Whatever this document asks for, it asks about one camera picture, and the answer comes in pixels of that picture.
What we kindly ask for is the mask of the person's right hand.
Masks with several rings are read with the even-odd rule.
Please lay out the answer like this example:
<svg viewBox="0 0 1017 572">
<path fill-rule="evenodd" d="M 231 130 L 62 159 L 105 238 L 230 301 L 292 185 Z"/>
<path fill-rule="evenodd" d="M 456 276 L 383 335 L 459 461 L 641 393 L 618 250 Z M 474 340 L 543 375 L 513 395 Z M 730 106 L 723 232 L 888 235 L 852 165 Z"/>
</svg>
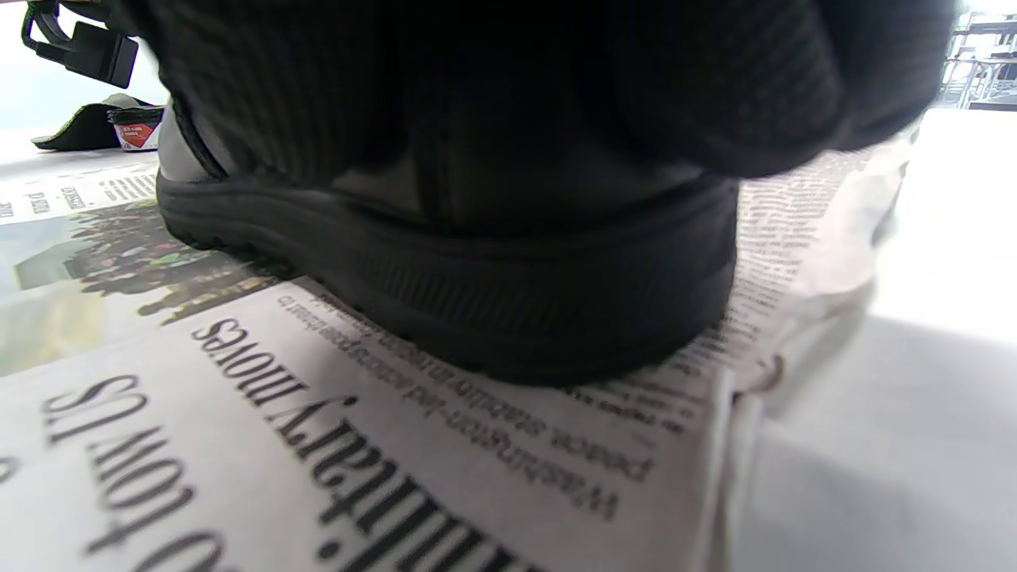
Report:
<svg viewBox="0 0 1017 572">
<path fill-rule="evenodd" d="M 938 94 L 952 1 L 116 1 L 241 172 L 563 170 L 582 145 L 741 178 L 886 140 Z"/>
</svg>

